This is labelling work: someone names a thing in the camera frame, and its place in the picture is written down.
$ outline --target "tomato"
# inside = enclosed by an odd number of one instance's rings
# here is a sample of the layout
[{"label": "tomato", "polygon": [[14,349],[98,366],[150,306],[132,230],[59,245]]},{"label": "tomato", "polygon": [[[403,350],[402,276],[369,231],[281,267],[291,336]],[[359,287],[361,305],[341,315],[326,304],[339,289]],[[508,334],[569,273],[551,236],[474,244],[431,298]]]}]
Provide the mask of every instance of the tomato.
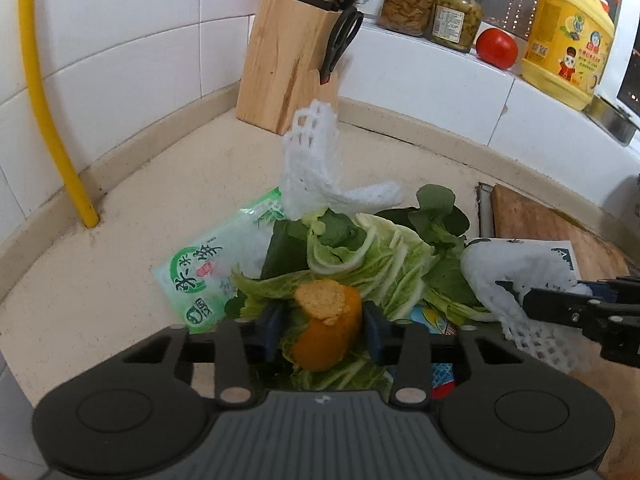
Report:
[{"label": "tomato", "polygon": [[507,70],[518,59],[518,44],[503,30],[492,27],[478,36],[476,52],[482,61]]}]

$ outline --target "scissors handle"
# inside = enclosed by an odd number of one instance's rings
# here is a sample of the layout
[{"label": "scissors handle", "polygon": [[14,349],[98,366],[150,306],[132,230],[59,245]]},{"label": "scissors handle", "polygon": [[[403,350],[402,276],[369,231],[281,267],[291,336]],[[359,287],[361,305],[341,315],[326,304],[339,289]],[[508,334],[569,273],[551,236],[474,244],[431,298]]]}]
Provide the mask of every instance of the scissors handle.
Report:
[{"label": "scissors handle", "polygon": [[354,6],[347,7],[338,16],[334,28],[329,34],[329,41],[326,45],[326,54],[322,67],[320,68],[320,84],[327,83],[331,77],[331,72],[338,63],[340,56],[344,53],[351,41],[362,26],[364,14],[356,10]]}]

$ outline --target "wooden cutting board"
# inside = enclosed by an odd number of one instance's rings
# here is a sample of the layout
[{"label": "wooden cutting board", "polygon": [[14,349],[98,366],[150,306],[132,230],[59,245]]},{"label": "wooden cutting board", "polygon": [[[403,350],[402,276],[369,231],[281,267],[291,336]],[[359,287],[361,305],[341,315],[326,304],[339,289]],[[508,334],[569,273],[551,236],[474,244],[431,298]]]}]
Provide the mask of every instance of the wooden cutting board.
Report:
[{"label": "wooden cutting board", "polygon": [[[492,205],[498,238],[570,240],[584,280],[628,274],[625,257],[617,247],[548,207],[504,186],[494,187]],[[573,375],[607,399],[616,418],[613,441],[599,471],[608,480],[639,480],[640,370],[601,359],[596,343],[586,340],[585,345],[589,346],[591,369]]]},{"label": "wooden cutting board", "polygon": [[583,280],[594,282],[629,273],[625,257],[614,245],[565,220],[534,200],[504,186],[491,195],[498,238],[569,240]]}]

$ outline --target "round metal screw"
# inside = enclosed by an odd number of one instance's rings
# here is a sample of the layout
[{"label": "round metal screw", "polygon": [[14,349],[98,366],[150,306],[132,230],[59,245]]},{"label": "round metal screw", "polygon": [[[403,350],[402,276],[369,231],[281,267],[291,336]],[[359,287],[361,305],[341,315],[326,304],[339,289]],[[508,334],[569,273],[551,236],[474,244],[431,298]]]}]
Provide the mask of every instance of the round metal screw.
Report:
[{"label": "round metal screw", "polygon": [[225,388],[220,394],[220,399],[228,402],[229,404],[240,404],[241,402],[247,402],[251,399],[251,390],[242,388],[241,386],[232,386]]},{"label": "round metal screw", "polygon": [[408,386],[396,391],[396,399],[403,404],[420,404],[426,398],[427,393],[420,388]]}]

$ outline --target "metal bowl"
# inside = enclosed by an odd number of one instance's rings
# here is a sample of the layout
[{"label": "metal bowl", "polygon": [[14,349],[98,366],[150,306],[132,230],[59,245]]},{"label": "metal bowl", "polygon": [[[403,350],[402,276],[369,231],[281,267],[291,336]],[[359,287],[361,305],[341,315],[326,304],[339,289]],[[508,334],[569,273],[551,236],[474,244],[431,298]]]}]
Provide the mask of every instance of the metal bowl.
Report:
[{"label": "metal bowl", "polygon": [[594,96],[584,113],[623,146],[628,146],[636,133],[631,116],[601,97]]}]

